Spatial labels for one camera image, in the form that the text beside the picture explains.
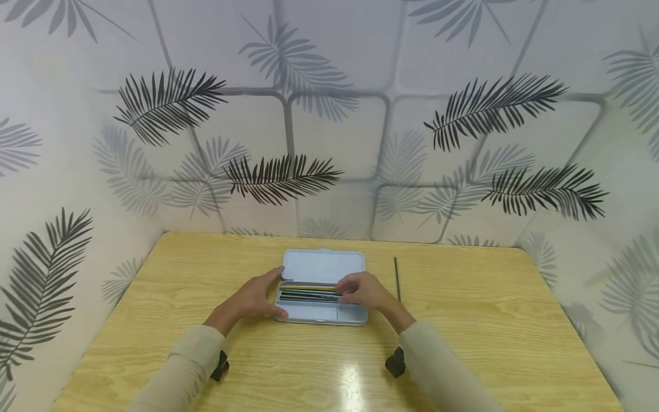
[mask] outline hand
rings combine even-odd
[[[335,289],[342,294],[339,303],[356,303],[381,312],[396,301],[380,281],[368,272],[349,274],[339,280]]]
[[[272,268],[261,276],[249,279],[230,298],[213,310],[204,325],[212,326],[226,336],[233,326],[242,318],[273,316],[287,318],[288,313],[270,302],[266,297],[268,287],[275,280],[281,279],[283,266]]]
[[[403,304],[368,272],[349,274],[334,288],[341,294],[339,303],[356,303],[381,312],[397,334],[416,322]]]

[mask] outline pencil case lid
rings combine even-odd
[[[366,270],[363,253],[329,249],[289,249],[283,264],[283,279],[318,283],[337,283],[347,274]]]

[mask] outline sleeve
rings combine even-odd
[[[215,328],[190,329],[169,352],[126,412],[185,412],[219,361],[224,336]]]
[[[399,336],[412,379],[442,411],[501,412],[501,407],[427,322]]]

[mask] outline wallpaper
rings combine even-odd
[[[48,409],[169,230],[521,248],[657,409],[657,16],[0,0],[0,411]]]

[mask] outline table surface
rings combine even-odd
[[[287,249],[357,250],[403,303],[435,325],[506,411],[622,411],[529,256],[519,249],[166,233],[158,241],[53,411],[120,411],[183,333]],[[432,410],[409,373],[384,361],[397,336],[369,314],[362,327],[241,322],[231,368],[195,411]]]

